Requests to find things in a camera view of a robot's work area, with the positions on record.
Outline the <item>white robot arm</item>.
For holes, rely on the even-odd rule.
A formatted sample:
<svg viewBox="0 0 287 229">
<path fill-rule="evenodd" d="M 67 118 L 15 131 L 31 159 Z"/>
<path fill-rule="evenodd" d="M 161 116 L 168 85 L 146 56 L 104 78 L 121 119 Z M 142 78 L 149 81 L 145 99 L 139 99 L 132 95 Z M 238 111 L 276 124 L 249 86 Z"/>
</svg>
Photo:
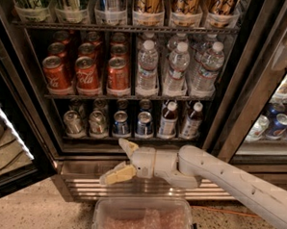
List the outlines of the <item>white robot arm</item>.
<svg viewBox="0 0 287 229">
<path fill-rule="evenodd" d="M 177 151 L 138 146 L 127 139 L 119 140 L 118 144 L 129 160 L 103 174 L 100 184 L 116 184 L 134 177 L 158 177 L 172 186 L 193 190 L 206 178 L 273 227 L 287 229 L 287 191 L 281 187 L 189 144 Z"/>
</svg>

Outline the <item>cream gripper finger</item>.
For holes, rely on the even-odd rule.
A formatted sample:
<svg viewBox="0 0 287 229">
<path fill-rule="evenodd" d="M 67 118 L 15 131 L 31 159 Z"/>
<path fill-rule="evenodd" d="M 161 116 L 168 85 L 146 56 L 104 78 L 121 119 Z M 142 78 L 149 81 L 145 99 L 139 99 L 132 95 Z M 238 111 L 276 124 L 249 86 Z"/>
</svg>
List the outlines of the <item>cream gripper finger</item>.
<svg viewBox="0 0 287 229">
<path fill-rule="evenodd" d="M 115 168 L 107 171 L 105 174 L 99 177 L 99 183 L 101 185 L 111 185 L 128 181 L 137 174 L 137 171 L 133 165 L 128 165 L 126 162 L 118 164 Z"/>
<path fill-rule="evenodd" d="M 127 139 L 119 139 L 118 144 L 121 149 L 126 153 L 128 158 L 131 158 L 133 153 L 139 149 L 139 146 L 136 143 Z"/>
</svg>

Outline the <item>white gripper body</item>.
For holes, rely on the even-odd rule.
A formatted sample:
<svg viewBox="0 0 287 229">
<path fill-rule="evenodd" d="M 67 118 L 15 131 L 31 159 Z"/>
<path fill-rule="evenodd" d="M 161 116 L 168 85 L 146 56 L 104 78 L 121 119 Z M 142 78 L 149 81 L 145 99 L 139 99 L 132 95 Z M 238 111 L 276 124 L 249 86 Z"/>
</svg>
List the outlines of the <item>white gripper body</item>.
<svg viewBox="0 0 287 229">
<path fill-rule="evenodd" d="M 135 167 L 140 178 L 152 178 L 156 150 L 152 147 L 140 147 L 130 158 L 130 163 Z"/>
</svg>

